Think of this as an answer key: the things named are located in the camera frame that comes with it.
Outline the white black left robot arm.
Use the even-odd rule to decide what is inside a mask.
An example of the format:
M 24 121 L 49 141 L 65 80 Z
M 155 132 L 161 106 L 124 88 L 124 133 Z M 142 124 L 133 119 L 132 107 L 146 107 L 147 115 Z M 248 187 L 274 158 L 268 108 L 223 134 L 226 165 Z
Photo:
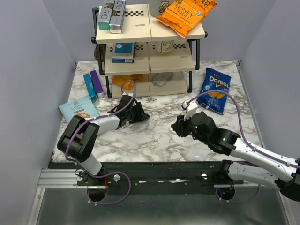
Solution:
M 88 180 L 93 185 L 103 182 L 102 164 L 92 153 L 96 138 L 103 133 L 117 130 L 126 124 L 147 121 L 147 114 L 141 102 L 131 95 L 124 95 L 119 104 L 106 115 L 91 119 L 73 116 L 57 143 L 57 149 L 65 154 L 67 160 L 77 163 L 88 172 Z

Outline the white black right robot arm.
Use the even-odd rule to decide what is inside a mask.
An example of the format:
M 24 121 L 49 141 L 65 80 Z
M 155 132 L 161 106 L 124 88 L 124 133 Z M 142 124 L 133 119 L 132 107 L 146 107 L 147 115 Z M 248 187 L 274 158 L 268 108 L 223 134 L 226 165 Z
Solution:
M 218 182 L 225 184 L 230 180 L 250 181 L 269 186 L 283 196 L 300 200 L 300 161 L 279 155 L 263 147 L 251 144 L 239 134 L 217 127 L 214 120 L 204 112 L 198 112 L 188 119 L 179 115 L 171 125 L 179 137 L 191 136 L 207 145 L 215 153 L 232 156 L 250 162 L 240 165 L 229 162 L 226 167 L 216 171 Z

